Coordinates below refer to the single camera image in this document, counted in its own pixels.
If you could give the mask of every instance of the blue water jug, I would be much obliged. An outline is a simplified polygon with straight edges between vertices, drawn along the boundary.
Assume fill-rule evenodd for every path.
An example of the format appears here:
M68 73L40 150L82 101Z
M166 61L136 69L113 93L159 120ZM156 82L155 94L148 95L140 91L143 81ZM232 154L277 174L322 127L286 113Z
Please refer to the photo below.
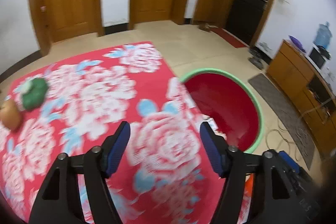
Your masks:
M329 22L325 25L320 24L319 30L317 31L314 44L316 46L322 46L324 49L328 49L330 44L330 39L332 38L331 31L329 30Z

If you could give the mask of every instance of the green vegetable toy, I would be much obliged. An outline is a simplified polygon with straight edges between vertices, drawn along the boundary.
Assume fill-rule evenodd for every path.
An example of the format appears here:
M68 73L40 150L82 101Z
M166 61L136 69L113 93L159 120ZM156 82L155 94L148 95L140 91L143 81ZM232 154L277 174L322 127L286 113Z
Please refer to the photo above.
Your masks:
M22 87L22 104L26 110L33 110L42 105L48 85L44 78L27 81Z

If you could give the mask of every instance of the black baseboard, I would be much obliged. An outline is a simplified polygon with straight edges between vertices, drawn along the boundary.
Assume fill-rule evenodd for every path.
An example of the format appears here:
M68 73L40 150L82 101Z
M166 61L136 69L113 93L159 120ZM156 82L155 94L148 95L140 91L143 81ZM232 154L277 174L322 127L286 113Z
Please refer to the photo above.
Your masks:
M254 47L258 53L261 54L261 59L264 60L268 65L271 63L272 58L270 58L266 53L264 53L261 49Z
M105 35L128 30L128 23L104 27Z
M42 54L40 51L33 52L22 60L16 62L13 66L5 70L2 74L0 74L0 83L10 77L12 74L16 73L18 70L22 69L26 65L33 63L34 61L40 59Z
M184 25L191 24L191 18L184 19Z

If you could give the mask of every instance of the green plastic basin rim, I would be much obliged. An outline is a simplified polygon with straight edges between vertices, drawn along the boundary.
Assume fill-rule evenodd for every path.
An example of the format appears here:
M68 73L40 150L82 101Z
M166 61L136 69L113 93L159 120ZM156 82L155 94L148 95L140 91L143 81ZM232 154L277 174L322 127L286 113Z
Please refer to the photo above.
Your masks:
M204 74L204 73L215 73L218 75L223 75L225 77L230 78L231 80L233 80L235 83L237 83L240 87L242 87L245 92L248 94L248 96L251 98L257 113L258 113L258 117L259 117L259 132L258 132L258 136L256 138L256 140L253 142L253 144L247 149L245 150L245 153L253 153L256 148L259 146L262 138L263 138L263 134L264 134L264 117L263 117L263 113L261 111L261 106L256 98L256 96L252 93L252 91L241 81L239 80L237 77L235 77L234 75L220 70L220 69L214 69L214 68L202 68L202 69L196 69L191 71L190 73L184 75L183 77L180 78L180 81L182 83L187 82L190 78L199 75L199 74Z

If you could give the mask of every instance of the red doormat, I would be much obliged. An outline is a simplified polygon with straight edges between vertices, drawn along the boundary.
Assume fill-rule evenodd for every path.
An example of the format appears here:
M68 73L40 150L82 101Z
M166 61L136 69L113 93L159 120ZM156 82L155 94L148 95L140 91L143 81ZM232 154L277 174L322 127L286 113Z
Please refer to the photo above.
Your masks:
M243 43L241 43L237 38L229 34L228 32L224 31L222 28L210 28L212 32L218 34L221 38L223 38L225 41L230 43L235 48L243 48L247 47Z

